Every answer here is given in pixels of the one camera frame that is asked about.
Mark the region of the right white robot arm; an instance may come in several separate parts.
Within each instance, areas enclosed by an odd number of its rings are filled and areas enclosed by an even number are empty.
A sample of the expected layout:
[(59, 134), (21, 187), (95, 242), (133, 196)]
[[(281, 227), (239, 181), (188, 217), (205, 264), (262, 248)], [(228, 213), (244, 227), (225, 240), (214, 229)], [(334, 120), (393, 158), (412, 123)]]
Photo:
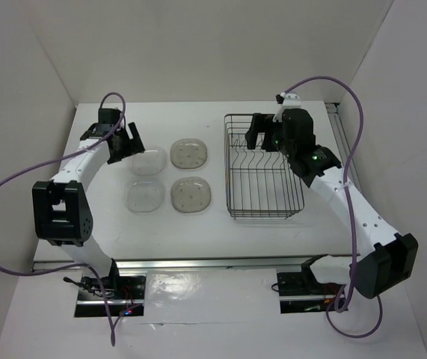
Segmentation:
[(388, 224), (349, 181), (345, 165), (329, 148), (316, 143), (308, 111), (290, 108), (280, 120), (255, 113), (245, 135), (249, 150), (255, 148), (259, 134), (264, 135), (262, 149), (281, 153), (291, 171), (351, 229), (357, 259), (350, 276), (363, 297), (375, 298), (411, 276), (418, 241)]

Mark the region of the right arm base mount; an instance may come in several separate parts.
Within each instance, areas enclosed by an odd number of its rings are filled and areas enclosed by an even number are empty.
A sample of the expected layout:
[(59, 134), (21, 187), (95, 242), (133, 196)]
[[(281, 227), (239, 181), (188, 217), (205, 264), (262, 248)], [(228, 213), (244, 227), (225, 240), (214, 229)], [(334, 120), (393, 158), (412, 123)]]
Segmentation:
[(340, 285), (313, 283), (300, 272), (278, 272), (271, 290), (279, 295), (280, 313), (321, 313), (334, 303)]

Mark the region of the clear plate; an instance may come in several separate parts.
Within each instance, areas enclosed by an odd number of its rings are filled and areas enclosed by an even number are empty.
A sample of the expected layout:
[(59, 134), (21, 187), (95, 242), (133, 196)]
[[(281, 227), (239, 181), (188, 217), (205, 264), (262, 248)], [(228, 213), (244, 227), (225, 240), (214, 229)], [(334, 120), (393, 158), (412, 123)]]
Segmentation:
[(126, 208), (133, 213), (151, 213), (164, 202), (165, 187), (156, 180), (134, 181), (125, 190)]
[(137, 176), (154, 176), (162, 172), (167, 164), (167, 153), (161, 147), (148, 147), (130, 161), (130, 171)]

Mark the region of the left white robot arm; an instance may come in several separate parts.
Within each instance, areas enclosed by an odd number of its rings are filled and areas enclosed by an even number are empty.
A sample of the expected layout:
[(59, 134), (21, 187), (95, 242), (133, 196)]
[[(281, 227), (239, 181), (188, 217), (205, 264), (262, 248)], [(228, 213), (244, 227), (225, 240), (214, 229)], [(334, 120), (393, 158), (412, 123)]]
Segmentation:
[(92, 267), (98, 275), (85, 275), (82, 280), (104, 298), (118, 295), (122, 281), (116, 262), (93, 237), (86, 191), (103, 165), (145, 151), (136, 125), (124, 127), (123, 120), (121, 110), (100, 108), (98, 121), (80, 137), (79, 154), (50, 180), (38, 181), (32, 188), (37, 237), (61, 248), (75, 262)]

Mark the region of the smoky plate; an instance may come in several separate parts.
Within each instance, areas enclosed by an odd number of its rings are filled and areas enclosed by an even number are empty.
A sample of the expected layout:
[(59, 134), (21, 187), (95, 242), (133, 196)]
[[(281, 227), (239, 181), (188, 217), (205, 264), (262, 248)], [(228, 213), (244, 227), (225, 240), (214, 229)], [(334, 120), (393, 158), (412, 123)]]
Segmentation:
[(194, 170), (204, 166), (207, 159), (208, 148), (200, 139), (184, 138), (171, 145), (170, 160), (176, 168)]
[(171, 204), (181, 213), (196, 213), (205, 210), (212, 200), (208, 182), (201, 177), (178, 179), (171, 187)]

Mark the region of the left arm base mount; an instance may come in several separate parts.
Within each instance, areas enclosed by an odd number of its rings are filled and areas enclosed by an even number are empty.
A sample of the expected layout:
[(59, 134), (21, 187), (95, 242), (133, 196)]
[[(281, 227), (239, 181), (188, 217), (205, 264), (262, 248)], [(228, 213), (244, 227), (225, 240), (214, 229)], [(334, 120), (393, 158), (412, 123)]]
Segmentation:
[[(64, 277), (63, 281), (78, 288), (74, 312), (76, 318), (107, 316), (101, 290), (91, 278), (83, 277), (81, 280), (73, 280)], [(125, 317), (143, 316), (146, 282), (145, 274), (134, 274), (119, 277), (116, 289), (106, 286), (105, 295), (111, 316), (118, 317), (121, 313)]]

